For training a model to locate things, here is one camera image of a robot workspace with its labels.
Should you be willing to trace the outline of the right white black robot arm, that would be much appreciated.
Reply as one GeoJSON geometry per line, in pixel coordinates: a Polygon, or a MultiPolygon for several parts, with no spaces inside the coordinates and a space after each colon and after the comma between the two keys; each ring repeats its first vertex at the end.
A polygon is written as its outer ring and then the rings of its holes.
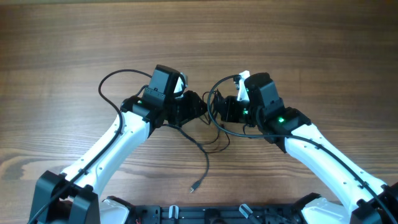
{"type": "Polygon", "coordinates": [[[292,223],[397,223],[397,185],[357,166],[295,108],[286,107],[268,73],[231,75],[237,96],[221,97],[213,86],[207,110],[215,121],[254,125],[263,138],[308,167],[338,198],[311,193],[291,206],[292,223]]]}

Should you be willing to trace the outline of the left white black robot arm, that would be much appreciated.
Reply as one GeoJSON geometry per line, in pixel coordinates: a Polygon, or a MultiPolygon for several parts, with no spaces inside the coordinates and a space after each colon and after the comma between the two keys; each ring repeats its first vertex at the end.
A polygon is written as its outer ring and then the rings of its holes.
{"type": "Polygon", "coordinates": [[[179,128],[206,113],[179,71],[157,65],[150,83],[116,106],[117,117],[101,138],[59,174],[44,172],[35,185],[29,223],[129,223],[134,206],[120,198],[100,200],[128,155],[163,124],[179,128]]]}

